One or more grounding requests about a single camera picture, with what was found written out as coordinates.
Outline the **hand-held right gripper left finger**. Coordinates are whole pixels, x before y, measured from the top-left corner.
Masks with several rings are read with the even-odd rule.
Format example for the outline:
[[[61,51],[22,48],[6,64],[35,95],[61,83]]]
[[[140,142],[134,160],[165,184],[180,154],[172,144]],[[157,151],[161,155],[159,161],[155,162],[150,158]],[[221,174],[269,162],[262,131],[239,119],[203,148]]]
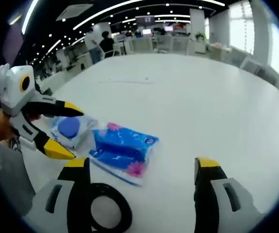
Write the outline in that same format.
[[[68,161],[57,179],[36,192],[25,221],[36,233],[91,232],[88,220],[89,158]]]

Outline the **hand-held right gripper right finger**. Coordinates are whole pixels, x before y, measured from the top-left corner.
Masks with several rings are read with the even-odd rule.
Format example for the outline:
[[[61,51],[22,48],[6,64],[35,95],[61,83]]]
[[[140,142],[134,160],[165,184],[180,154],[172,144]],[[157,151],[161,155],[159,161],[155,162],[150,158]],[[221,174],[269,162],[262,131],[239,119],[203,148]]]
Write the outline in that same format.
[[[248,233],[262,219],[253,197],[221,165],[209,158],[195,158],[196,233]]]

